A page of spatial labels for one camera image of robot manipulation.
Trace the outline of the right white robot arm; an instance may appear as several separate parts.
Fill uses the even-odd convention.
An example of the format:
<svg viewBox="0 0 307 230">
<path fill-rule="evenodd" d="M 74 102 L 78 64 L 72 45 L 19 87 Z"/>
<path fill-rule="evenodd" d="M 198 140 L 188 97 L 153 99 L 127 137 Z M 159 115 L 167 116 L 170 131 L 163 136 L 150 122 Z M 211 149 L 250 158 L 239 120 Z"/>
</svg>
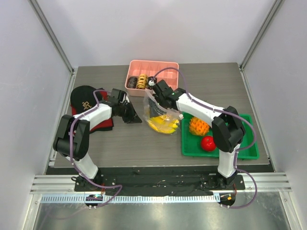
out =
<svg viewBox="0 0 307 230">
<path fill-rule="evenodd" d="M 213 106 L 182 88 L 173 90 L 164 80 L 155 83 L 151 79 L 149 86 L 154 98 L 163 108 L 189 113 L 210 126 L 213 141 L 219 149 L 217 185 L 222 189 L 232 186 L 237 175 L 235 156 L 246 133 L 237 110 L 231 106 L 226 109 Z"/>
</svg>

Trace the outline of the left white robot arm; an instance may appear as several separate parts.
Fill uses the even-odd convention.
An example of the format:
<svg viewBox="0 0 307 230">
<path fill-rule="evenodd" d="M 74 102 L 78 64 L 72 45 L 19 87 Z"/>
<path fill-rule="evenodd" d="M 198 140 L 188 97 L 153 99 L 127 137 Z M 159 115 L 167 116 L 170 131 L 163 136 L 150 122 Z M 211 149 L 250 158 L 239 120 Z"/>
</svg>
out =
<svg viewBox="0 0 307 230">
<path fill-rule="evenodd" d="M 61 117 L 53 142 L 54 151 L 70 161 L 91 191 L 99 190 L 103 183 L 99 168 L 88 154 L 91 129 L 114 116 L 126 124 L 142 122 L 125 91 L 112 89 L 107 100 L 99 100 L 97 95 L 102 91 L 93 91 L 96 105 L 89 110 Z"/>
</svg>

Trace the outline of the clear zip top bag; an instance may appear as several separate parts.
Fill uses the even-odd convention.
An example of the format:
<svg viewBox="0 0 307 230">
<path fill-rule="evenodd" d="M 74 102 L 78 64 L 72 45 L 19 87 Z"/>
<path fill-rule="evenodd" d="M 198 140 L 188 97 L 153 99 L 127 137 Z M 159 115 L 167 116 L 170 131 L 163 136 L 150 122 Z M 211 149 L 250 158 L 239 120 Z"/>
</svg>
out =
<svg viewBox="0 0 307 230">
<path fill-rule="evenodd" d="M 176 133 L 180 121 L 183 119 L 183 115 L 179 111 L 160 106 L 151 90 L 145 90 L 143 106 L 144 119 L 151 129 L 168 135 Z"/>
</svg>

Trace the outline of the fake pineapple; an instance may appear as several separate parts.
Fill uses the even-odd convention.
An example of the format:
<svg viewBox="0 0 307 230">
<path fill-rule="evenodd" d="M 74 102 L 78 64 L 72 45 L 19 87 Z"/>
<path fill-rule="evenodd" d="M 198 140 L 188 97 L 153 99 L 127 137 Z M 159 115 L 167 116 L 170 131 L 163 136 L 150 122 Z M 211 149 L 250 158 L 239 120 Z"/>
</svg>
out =
<svg viewBox="0 0 307 230">
<path fill-rule="evenodd" d="M 195 136 L 205 136 L 210 131 L 210 126 L 203 120 L 192 117 L 189 121 L 189 132 Z"/>
</svg>

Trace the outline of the red fake apple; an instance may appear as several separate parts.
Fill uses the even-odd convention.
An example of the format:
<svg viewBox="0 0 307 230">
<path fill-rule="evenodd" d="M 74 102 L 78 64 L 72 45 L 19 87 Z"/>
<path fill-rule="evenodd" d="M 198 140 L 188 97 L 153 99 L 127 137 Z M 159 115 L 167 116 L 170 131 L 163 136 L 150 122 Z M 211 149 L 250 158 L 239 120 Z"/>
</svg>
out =
<svg viewBox="0 0 307 230">
<path fill-rule="evenodd" d="M 216 149 L 215 142 L 212 136 L 205 136 L 201 140 L 201 148 L 204 151 L 212 152 Z"/>
</svg>

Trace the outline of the yellow fake banana bunch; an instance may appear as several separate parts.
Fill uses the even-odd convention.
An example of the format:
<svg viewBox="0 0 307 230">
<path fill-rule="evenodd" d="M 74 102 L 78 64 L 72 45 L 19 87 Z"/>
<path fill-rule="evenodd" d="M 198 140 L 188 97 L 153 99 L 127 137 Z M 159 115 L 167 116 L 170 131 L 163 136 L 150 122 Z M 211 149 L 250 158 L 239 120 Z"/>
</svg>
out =
<svg viewBox="0 0 307 230">
<path fill-rule="evenodd" d="M 166 115 L 151 117 L 147 120 L 147 124 L 154 131 L 163 134 L 173 134 L 179 126 L 178 119 L 170 119 Z"/>
</svg>

